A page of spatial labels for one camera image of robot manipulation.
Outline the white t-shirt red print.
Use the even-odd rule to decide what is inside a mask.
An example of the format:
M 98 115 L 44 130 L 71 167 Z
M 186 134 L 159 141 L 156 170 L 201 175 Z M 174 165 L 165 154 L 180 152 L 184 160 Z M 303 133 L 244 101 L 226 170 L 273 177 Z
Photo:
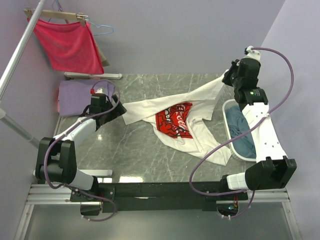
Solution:
M 164 145 L 225 166 L 231 151 L 223 146 L 209 155 L 220 143 L 204 123 L 212 119 L 214 108 L 223 93 L 222 79 L 220 76 L 188 93 L 125 103 L 123 120 L 126 125 L 138 121 L 150 123 Z

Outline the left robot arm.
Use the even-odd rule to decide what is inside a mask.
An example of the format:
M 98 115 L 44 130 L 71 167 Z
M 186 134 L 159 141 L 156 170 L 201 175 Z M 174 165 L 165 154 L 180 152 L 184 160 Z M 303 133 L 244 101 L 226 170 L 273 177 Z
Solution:
M 35 177 L 48 184 L 54 182 L 80 189 L 88 201 L 96 200 L 100 195 L 98 178 L 78 169 L 76 147 L 104 124 L 126 112 L 116 94 L 93 93 L 90 104 L 72 126 L 53 138 L 44 137 L 40 141 Z

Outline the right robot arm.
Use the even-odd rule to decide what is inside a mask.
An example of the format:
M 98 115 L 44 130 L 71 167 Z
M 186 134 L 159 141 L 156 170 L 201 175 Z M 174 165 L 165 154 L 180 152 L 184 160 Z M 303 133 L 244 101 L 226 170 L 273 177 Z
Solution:
M 297 169 L 295 159 L 283 150 L 269 113 L 265 91 L 258 87 L 260 56 L 247 54 L 231 63 L 223 83 L 233 87 L 234 99 L 244 115 L 256 150 L 256 163 L 245 172 L 228 175 L 219 187 L 222 198 L 230 200 L 237 190 L 283 189 Z

